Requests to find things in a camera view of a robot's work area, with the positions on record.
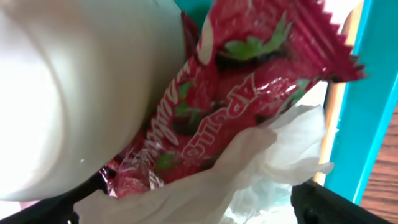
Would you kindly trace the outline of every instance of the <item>strawberry print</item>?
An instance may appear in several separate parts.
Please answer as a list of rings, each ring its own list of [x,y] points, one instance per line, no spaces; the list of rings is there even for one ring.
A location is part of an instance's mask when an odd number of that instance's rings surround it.
[[[320,80],[365,77],[317,1],[214,0],[196,47],[198,29],[182,19],[188,60],[109,163],[117,198],[210,169],[235,135],[285,113]]]

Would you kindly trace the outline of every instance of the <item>candy wrapper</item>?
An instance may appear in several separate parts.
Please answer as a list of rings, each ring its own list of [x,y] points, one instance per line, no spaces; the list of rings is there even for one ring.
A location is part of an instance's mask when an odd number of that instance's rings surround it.
[[[241,131],[213,168],[120,200],[97,191],[75,204],[82,224],[297,223],[292,186],[333,164],[318,164],[325,134],[321,106],[293,107]]]
[[[196,50],[108,164],[116,171],[105,175],[111,194],[208,170],[238,133],[285,113],[318,81],[364,78],[330,18],[314,0],[214,1]]]

